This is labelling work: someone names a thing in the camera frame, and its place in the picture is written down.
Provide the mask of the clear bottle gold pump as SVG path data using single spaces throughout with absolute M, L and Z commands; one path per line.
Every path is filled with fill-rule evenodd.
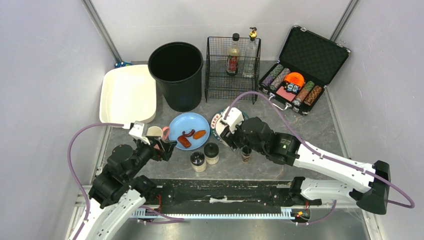
M 249 33 L 249 42 L 246 46 L 245 51 L 245 61 L 242 76 L 244 78 L 253 78 L 255 74 L 255 61 L 257 55 L 257 46 L 256 46 L 256 37 L 257 37 L 257 28 L 250 27 L 251 32 Z

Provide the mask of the sauce bottle red label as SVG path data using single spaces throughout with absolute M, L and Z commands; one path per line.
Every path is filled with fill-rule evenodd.
M 240 35 L 234 33 L 232 35 L 231 44 L 228 48 L 226 73 L 235 76 L 238 73 L 239 58 L 241 56 Z

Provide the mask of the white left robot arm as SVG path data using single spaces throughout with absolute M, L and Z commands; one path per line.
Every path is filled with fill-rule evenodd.
M 177 145 L 149 136 L 116 146 L 85 194 L 86 207 L 71 240 L 111 240 L 134 211 L 154 197 L 156 184 L 138 172 L 148 161 L 169 161 Z

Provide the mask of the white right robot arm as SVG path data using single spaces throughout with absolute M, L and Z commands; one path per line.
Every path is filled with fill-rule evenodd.
M 358 162 L 302 144 L 291 134 L 271 130 L 258 117 L 220 119 L 216 132 L 232 150 L 247 147 L 275 164 L 308 169 L 332 178 L 318 181 L 295 177 L 289 192 L 295 199 L 343 200 L 355 202 L 373 214 L 387 213 L 391 176 L 390 166 L 384 161 Z

